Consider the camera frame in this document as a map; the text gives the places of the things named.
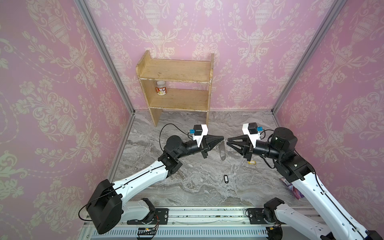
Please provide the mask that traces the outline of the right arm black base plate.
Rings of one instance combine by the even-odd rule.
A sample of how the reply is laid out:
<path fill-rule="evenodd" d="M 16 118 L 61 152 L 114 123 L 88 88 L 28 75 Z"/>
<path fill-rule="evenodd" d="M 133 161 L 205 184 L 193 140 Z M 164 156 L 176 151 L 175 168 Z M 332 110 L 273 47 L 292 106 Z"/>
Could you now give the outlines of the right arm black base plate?
<path fill-rule="evenodd" d="M 251 225 L 274 225 L 279 226 L 284 224 L 279 221 L 274 211 L 264 208 L 248 208 L 245 211 Z"/>

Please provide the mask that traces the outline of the silver metal key holder plate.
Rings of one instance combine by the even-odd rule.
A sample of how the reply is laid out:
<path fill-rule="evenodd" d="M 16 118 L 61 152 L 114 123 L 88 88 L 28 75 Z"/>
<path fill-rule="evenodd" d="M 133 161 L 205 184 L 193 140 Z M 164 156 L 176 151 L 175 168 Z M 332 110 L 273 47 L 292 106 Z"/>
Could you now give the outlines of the silver metal key holder plate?
<path fill-rule="evenodd" d="M 220 159 L 222 161 L 225 161 L 226 160 L 226 149 L 225 149 L 225 142 L 224 141 L 222 141 L 219 144 L 218 151 L 219 151 Z"/>

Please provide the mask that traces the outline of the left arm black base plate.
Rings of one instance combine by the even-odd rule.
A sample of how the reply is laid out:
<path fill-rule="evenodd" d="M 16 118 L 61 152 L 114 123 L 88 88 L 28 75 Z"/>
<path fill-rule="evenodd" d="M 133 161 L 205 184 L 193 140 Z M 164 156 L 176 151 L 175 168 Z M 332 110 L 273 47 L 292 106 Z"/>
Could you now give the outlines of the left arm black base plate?
<path fill-rule="evenodd" d="M 143 220 L 127 221 L 128 225 L 167 225 L 168 224 L 169 209 L 156 208 L 155 211 L 149 212 Z"/>

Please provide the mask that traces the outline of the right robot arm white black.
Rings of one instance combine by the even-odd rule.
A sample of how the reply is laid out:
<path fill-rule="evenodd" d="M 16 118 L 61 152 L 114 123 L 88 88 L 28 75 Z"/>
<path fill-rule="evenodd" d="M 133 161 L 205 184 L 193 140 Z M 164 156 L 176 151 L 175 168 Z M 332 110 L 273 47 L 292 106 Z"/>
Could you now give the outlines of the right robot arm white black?
<path fill-rule="evenodd" d="M 229 138 L 227 145 L 247 161 L 252 156 L 272 159 L 277 170 L 311 203 L 324 223 L 320 224 L 274 198 L 264 205 L 267 222 L 284 223 L 310 240 L 380 240 L 380 234 L 367 230 L 336 200 L 319 179 L 315 168 L 296 153 L 297 137 L 287 128 L 279 127 L 264 142 L 260 134 L 244 124 L 243 135 Z"/>

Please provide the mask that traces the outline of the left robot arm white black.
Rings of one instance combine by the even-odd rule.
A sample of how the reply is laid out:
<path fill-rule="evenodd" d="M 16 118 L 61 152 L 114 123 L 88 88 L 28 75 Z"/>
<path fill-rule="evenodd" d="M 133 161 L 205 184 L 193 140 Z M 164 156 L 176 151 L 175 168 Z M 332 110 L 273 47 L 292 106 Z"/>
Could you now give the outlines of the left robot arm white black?
<path fill-rule="evenodd" d="M 120 222 L 151 223 L 155 220 L 156 208 L 149 199 L 136 202 L 131 199 L 175 174 L 183 165 L 181 158 L 197 153 L 207 158 L 209 151 L 223 140 L 223 136 L 206 135 L 201 137 L 200 143 L 196 140 L 184 142 L 173 135 L 167 139 L 163 153 L 149 167 L 113 183 L 107 179 L 101 181 L 85 206 L 98 234 L 109 232 Z"/>

